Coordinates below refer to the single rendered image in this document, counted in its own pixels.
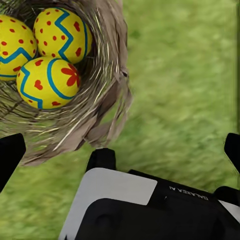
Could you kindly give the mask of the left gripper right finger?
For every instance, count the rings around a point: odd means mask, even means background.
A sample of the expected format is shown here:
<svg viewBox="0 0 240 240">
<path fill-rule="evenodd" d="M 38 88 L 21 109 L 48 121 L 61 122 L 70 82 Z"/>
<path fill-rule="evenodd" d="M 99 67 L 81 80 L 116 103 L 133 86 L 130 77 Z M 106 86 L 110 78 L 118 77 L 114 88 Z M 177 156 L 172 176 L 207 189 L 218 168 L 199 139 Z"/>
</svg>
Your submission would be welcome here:
<svg viewBox="0 0 240 240">
<path fill-rule="evenodd" d="M 240 135 L 235 133 L 229 133 L 227 135 L 224 151 L 235 165 L 240 173 Z"/>
</svg>

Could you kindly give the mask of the wicker basket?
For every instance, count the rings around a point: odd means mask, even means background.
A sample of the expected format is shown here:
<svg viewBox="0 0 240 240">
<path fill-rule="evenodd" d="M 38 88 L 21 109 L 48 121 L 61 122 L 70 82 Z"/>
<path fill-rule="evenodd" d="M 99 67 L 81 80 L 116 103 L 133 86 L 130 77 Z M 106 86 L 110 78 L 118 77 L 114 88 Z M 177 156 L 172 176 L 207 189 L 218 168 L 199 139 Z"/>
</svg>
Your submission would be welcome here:
<svg viewBox="0 0 240 240">
<path fill-rule="evenodd" d="M 24 102 L 16 85 L 16 80 L 4 80 L 0 83 L 0 95 L 15 102 L 14 106 L 5 104 L 0 99 L 0 123 L 12 124 L 11 127 L 0 127 L 0 136 L 12 136 L 22 133 L 24 139 L 35 139 L 37 135 L 50 133 L 44 140 L 24 142 L 26 153 L 17 167 L 37 167 L 46 161 L 60 155 L 77 151 L 86 144 L 91 144 L 92 149 L 104 149 L 110 141 L 117 139 L 124 124 L 129 119 L 126 117 L 133 101 L 135 100 L 128 81 L 130 79 L 127 68 L 128 58 L 128 32 L 127 22 L 123 17 L 122 0 L 22 0 L 19 7 L 13 7 L 18 0 L 0 0 L 0 13 L 14 18 L 20 18 L 27 23 L 28 19 L 37 17 L 40 13 L 34 5 L 64 8 L 74 12 L 88 25 L 93 35 L 93 58 L 90 70 L 87 71 L 88 60 L 82 70 L 81 81 L 76 96 L 62 107 L 48 110 L 37 109 Z M 33 10 L 25 13 L 29 8 Z M 35 20 L 36 21 L 36 20 Z M 28 24 L 34 30 L 35 21 Z M 84 63 L 85 59 L 84 58 Z M 3 89 L 8 88 L 15 97 L 8 95 Z M 106 114 L 119 102 L 113 120 L 100 125 Z M 123 109 L 119 113 L 122 100 Z M 116 125 L 118 118 L 124 111 L 120 124 Z M 8 120 L 7 115 L 18 115 L 17 122 Z M 37 126 L 32 124 L 48 123 L 51 126 Z M 107 140 L 101 139 L 107 136 Z M 30 150 L 44 147 L 42 150 Z"/>
</svg>

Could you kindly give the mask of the easter egg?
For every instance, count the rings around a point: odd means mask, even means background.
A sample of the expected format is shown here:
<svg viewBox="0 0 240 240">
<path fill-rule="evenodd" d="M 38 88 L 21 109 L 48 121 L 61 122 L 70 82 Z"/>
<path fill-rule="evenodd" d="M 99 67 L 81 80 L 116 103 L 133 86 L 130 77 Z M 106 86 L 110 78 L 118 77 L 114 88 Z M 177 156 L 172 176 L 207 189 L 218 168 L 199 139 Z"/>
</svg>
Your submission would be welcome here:
<svg viewBox="0 0 240 240">
<path fill-rule="evenodd" d="M 59 7 L 47 7 L 40 12 L 33 32 L 39 56 L 59 58 L 74 66 L 90 53 L 94 43 L 84 20 L 75 12 Z"/>
<path fill-rule="evenodd" d="M 27 62 L 15 81 L 24 102 L 40 110 L 55 110 L 68 104 L 82 82 L 76 66 L 51 56 L 39 56 Z"/>
<path fill-rule="evenodd" d="M 0 81 L 17 80 L 19 70 L 39 57 L 33 30 L 18 18 L 0 13 Z"/>
</svg>

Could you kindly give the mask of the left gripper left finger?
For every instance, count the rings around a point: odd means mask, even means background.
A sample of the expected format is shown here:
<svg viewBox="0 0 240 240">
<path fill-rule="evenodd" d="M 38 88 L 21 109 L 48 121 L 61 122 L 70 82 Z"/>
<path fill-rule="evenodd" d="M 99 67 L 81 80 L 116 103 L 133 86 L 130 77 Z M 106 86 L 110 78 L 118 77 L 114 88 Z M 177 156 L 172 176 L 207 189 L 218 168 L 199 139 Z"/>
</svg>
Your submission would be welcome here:
<svg viewBox="0 0 240 240">
<path fill-rule="evenodd" d="M 26 153 L 22 133 L 0 137 L 0 193 Z"/>
</svg>

